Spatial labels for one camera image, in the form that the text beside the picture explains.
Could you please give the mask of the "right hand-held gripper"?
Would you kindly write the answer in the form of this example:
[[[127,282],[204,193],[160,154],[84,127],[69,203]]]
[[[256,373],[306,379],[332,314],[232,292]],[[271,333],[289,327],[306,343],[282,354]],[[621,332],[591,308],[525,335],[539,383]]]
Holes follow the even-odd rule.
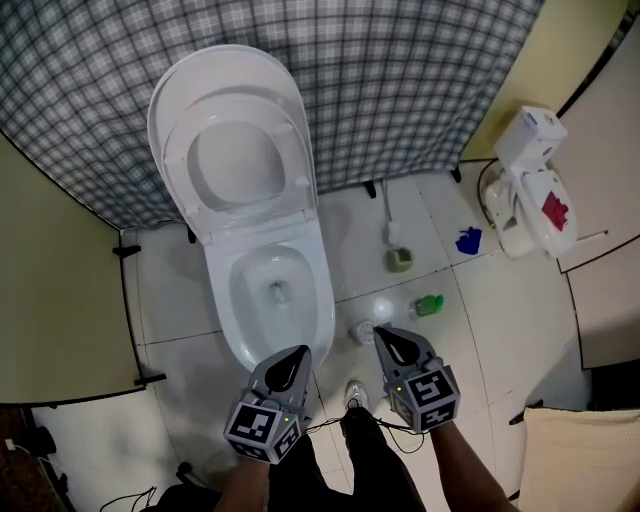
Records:
[[[460,392],[449,365],[423,336],[400,328],[376,328],[376,351],[390,408],[415,433],[455,419]]]

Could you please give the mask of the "large white toilet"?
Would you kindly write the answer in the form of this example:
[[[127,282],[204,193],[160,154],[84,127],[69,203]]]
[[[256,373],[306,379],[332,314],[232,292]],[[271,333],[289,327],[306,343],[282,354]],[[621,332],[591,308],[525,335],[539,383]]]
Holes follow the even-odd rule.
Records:
[[[195,51],[157,83],[147,114],[156,168],[203,247],[217,315],[253,369],[334,340],[334,293],[301,92],[276,58],[243,45]]]

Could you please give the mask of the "person's right forearm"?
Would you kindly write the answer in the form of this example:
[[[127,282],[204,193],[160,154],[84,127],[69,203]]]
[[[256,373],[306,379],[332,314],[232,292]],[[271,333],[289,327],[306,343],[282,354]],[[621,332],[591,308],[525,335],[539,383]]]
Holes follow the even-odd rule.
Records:
[[[430,431],[451,512],[518,512],[454,422]]]

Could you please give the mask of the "person's left forearm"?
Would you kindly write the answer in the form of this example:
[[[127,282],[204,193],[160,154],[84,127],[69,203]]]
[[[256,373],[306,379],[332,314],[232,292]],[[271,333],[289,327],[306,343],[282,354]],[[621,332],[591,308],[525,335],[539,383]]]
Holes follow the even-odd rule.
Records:
[[[263,512],[270,465],[240,458],[213,512]]]

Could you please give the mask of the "white toilet brush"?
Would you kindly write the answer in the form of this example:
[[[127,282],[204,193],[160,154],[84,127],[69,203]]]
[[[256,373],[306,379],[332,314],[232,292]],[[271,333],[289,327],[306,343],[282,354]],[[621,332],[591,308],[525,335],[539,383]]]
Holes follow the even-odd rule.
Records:
[[[382,195],[385,209],[385,237],[386,244],[390,250],[398,250],[400,248],[400,224],[393,219],[391,205],[389,200],[388,181],[383,179],[381,182]]]

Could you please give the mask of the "small white toilet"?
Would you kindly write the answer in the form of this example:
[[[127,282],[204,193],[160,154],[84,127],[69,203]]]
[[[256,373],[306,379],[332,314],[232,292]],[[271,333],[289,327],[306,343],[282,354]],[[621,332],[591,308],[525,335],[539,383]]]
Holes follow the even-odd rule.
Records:
[[[552,111],[522,106],[494,145],[499,170],[482,186],[481,204],[512,260],[533,252],[557,259],[577,242],[577,219],[568,192],[548,165],[566,136]],[[549,192],[569,207],[562,232],[541,211]]]

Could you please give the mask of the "green plastic bottle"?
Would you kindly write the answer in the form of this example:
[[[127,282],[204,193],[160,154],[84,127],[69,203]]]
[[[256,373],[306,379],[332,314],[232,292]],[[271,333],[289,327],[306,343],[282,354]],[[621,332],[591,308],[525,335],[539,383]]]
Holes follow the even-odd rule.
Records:
[[[444,296],[438,295],[425,295],[420,297],[410,304],[410,311],[417,317],[430,316],[438,314],[444,305]]]

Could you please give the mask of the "person's white shoe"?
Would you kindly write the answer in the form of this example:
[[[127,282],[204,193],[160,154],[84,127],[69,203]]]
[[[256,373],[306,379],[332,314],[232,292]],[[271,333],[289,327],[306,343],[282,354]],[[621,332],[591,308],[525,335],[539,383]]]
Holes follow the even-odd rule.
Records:
[[[369,409],[369,397],[362,382],[350,380],[345,388],[344,405],[347,410],[355,408]]]

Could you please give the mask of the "green brush holder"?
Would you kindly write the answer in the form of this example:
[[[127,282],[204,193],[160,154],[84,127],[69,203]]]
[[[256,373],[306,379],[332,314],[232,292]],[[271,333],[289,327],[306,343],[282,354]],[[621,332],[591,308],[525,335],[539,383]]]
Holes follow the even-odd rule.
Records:
[[[413,253],[406,247],[392,247],[385,253],[385,266],[390,273],[406,272],[413,262]]]

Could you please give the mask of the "person's left leg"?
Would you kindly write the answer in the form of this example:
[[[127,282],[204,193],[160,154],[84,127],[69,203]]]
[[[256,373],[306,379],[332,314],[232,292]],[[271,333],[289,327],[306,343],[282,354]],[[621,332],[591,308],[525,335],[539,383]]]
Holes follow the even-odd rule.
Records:
[[[340,499],[322,477],[309,435],[269,470],[268,512],[330,512]]]

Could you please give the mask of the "person's leg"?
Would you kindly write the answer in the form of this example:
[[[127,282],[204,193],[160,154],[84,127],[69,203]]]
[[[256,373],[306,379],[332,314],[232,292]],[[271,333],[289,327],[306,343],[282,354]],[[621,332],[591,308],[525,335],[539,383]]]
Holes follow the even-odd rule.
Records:
[[[322,477],[309,435],[269,470],[268,512],[330,512],[340,499]]]
[[[426,512],[408,469],[389,447],[372,414],[348,408],[340,421],[354,471],[352,493],[358,512]]]

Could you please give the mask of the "person's right leg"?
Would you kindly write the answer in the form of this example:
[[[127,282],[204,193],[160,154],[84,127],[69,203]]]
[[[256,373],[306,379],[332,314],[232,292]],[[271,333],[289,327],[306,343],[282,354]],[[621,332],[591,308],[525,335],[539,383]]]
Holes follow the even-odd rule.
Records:
[[[389,447],[372,414],[348,408],[340,421],[354,471],[352,493],[358,512],[426,512],[408,469]]]

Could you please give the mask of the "black office chair base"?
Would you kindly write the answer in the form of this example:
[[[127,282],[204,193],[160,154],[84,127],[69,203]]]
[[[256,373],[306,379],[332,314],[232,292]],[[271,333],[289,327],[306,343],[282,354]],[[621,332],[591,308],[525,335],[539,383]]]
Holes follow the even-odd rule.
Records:
[[[181,462],[176,477],[179,484],[170,486],[155,505],[140,512],[214,512],[222,493],[198,485],[190,463]]]

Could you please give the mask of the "red cloth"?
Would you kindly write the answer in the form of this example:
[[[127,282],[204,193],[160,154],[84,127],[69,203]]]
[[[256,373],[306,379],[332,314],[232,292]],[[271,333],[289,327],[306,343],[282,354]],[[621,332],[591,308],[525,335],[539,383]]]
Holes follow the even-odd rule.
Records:
[[[562,232],[567,224],[569,207],[564,204],[553,192],[549,192],[541,211],[546,215],[551,224]]]

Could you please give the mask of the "cream fabric cushion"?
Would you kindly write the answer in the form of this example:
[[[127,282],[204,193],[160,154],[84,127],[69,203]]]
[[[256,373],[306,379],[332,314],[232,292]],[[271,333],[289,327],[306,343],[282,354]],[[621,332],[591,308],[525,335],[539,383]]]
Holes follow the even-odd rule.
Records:
[[[522,512],[640,512],[640,410],[525,412]]]

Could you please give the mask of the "beige partition panel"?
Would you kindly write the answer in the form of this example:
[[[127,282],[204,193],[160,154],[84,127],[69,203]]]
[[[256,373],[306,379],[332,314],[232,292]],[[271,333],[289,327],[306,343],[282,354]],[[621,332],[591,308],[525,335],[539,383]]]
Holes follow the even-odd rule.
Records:
[[[0,407],[142,390],[119,242],[0,133]]]

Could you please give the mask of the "grey plaid curtain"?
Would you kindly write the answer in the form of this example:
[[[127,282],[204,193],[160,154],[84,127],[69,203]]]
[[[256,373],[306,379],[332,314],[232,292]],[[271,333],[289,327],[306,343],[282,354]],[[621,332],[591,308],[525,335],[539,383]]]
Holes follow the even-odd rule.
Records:
[[[544,1],[0,0],[0,133],[105,221],[175,221],[152,91],[181,58],[241,44],[293,75],[321,191],[452,169]]]

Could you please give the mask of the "yellow partition panel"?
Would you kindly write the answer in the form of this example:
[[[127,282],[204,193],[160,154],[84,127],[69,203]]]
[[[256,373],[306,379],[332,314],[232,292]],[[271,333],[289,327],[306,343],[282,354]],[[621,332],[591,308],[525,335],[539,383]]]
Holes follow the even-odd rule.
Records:
[[[640,0],[546,0],[515,63],[467,143],[462,161],[486,160],[522,105],[559,112]]]

